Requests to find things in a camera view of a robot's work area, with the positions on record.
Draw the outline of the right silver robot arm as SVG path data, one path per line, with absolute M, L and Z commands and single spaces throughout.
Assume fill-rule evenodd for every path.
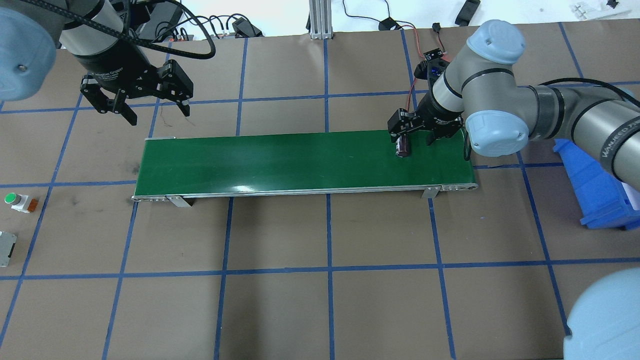
M 519 87 L 513 66 L 526 49 L 512 23 L 491 19 L 467 39 L 412 112 L 398 109 L 387 123 L 398 157 L 409 155 L 409 134 L 457 132 L 466 114 L 466 144 L 482 157 L 519 152 L 529 141 L 572 141 L 619 182 L 639 189 L 639 101 L 612 84 L 564 78 Z M 611 273 L 588 287 L 566 321 L 565 360 L 639 358 L 639 269 Z

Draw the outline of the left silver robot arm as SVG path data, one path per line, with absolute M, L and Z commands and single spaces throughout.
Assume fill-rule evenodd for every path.
M 23 101 L 41 88 L 66 48 L 86 70 L 80 93 L 101 114 L 137 125 L 127 100 L 155 97 L 175 103 L 190 116 L 194 83 L 176 60 L 151 64 L 146 43 L 125 25 L 109 0 L 3 0 L 1 2 L 2 101 Z

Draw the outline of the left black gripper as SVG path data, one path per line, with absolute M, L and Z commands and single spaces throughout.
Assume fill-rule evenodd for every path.
M 194 82 L 174 59 L 157 68 L 138 46 L 117 39 L 101 52 L 80 55 L 80 64 L 90 75 L 82 78 L 80 93 L 100 114 L 114 113 L 136 126 L 138 116 L 126 100 L 146 96 L 175 103 L 185 117 L 191 114 Z

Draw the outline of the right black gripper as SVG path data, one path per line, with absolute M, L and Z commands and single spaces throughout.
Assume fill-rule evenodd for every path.
M 429 92 L 418 103 L 415 112 L 398 108 L 389 118 L 389 135 L 391 143 L 396 143 L 405 134 L 426 130 L 426 146 L 435 141 L 454 136 L 463 127 L 462 112 L 450 111 L 436 100 L 433 92 Z

